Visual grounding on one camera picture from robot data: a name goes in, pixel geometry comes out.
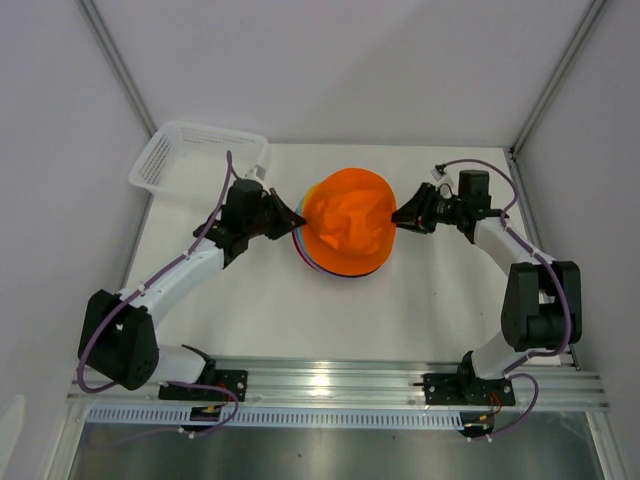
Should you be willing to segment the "orange hat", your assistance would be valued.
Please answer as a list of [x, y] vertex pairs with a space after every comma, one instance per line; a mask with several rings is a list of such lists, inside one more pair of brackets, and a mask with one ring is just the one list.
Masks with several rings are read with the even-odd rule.
[[378, 270], [389, 259], [396, 226], [393, 189], [379, 174], [363, 168], [339, 170], [304, 203], [305, 246], [313, 260], [341, 274]]

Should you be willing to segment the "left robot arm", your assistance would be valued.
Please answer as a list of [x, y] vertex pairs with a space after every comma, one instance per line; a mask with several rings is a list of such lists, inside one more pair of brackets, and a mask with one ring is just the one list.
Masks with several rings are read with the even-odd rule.
[[226, 184], [214, 211], [194, 232], [193, 243], [138, 286], [117, 293], [100, 290], [86, 307], [78, 347], [76, 382], [87, 368], [107, 378], [107, 387], [129, 391], [150, 382], [177, 384], [194, 400], [209, 398], [216, 376], [211, 359], [189, 346], [162, 346], [156, 329], [166, 315], [205, 280], [221, 273], [248, 249], [252, 239], [277, 240], [305, 225], [275, 190], [256, 180]]

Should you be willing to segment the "red hat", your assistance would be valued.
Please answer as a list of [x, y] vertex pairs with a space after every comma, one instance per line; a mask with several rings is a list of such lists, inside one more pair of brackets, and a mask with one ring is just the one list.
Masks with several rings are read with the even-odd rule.
[[329, 271], [329, 274], [327, 274], [327, 275], [330, 275], [330, 276], [333, 276], [333, 277], [337, 277], [337, 278], [344, 278], [344, 279], [365, 278], [365, 277], [370, 276], [370, 275], [372, 275], [372, 274], [377, 272], [377, 270], [374, 269], [373, 271], [370, 271], [370, 272], [367, 272], [367, 273], [364, 273], [364, 274], [351, 275], [351, 274], [341, 274], [341, 273], [337, 273], [337, 272], [334, 272], [334, 271], [331, 271], [331, 270], [328, 270], [328, 271]]

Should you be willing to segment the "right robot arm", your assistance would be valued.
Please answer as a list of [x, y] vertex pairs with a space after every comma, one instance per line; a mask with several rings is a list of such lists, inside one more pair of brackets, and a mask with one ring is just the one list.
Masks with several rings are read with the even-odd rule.
[[555, 357], [583, 334], [581, 272], [537, 249], [511, 224], [507, 208], [495, 208], [486, 170], [462, 170], [456, 192], [445, 195], [428, 182], [392, 215], [404, 230], [431, 234], [438, 225], [455, 227], [484, 251], [507, 278], [499, 332], [469, 352], [470, 370], [456, 379], [457, 395], [477, 404], [498, 380], [532, 358]]

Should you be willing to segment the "lavender hat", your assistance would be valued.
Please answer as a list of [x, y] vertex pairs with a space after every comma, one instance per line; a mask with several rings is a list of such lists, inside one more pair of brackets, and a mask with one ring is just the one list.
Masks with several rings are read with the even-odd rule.
[[320, 266], [315, 260], [313, 260], [305, 246], [304, 238], [303, 238], [303, 228], [297, 228], [292, 232], [292, 239], [295, 246], [295, 249], [301, 259], [313, 270], [317, 272], [321, 272], [324, 274], [329, 274], [329, 271], [324, 267]]

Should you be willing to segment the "yellow hat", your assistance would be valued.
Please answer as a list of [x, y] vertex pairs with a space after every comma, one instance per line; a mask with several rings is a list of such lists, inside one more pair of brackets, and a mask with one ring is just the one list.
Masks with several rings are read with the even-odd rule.
[[316, 184], [316, 185], [312, 186], [307, 191], [307, 193], [304, 196], [304, 203], [307, 203], [307, 202], [311, 201], [314, 198], [314, 195], [317, 193], [319, 187], [320, 187], [320, 185]]

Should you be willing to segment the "teal hat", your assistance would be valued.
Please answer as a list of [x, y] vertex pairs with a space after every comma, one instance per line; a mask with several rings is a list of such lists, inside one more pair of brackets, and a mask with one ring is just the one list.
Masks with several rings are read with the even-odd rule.
[[298, 227], [295, 230], [296, 234], [298, 234], [300, 230], [307, 224], [307, 221], [304, 218], [304, 203], [305, 203], [305, 198], [303, 197], [299, 201], [298, 206], [296, 208], [296, 214], [302, 219], [301, 223], [298, 225]]

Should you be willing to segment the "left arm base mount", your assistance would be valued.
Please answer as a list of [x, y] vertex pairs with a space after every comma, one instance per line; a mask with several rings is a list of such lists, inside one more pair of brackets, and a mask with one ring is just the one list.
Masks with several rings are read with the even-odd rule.
[[159, 399], [189, 402], [233, 402], [231, 392], [242, 403], [245, 400], [249, 373], [246, 370], [215, 370], [203, 374], [197, 381], [198, 388], [169, 383], [159, 389]]

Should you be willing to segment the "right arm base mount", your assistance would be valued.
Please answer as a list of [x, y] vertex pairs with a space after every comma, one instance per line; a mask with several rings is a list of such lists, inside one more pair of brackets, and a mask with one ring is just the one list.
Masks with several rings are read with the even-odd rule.
[[453, 373], [427, 373], [414, 383], [424, 392], [425, 404], [433, 406], [514, 406], [512, 382], [506, 379], [464, 378]]

